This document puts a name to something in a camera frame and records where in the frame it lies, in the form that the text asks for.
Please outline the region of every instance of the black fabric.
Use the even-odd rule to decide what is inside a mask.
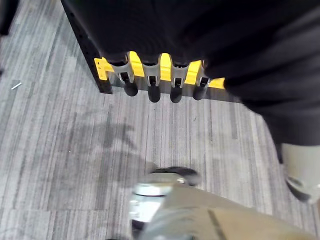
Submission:
[[[0,0],[0,35],[8,35],[19,0]]]
[[[276,144],[320,145],[319,0],[63,1],[102,54],[204,59]]]

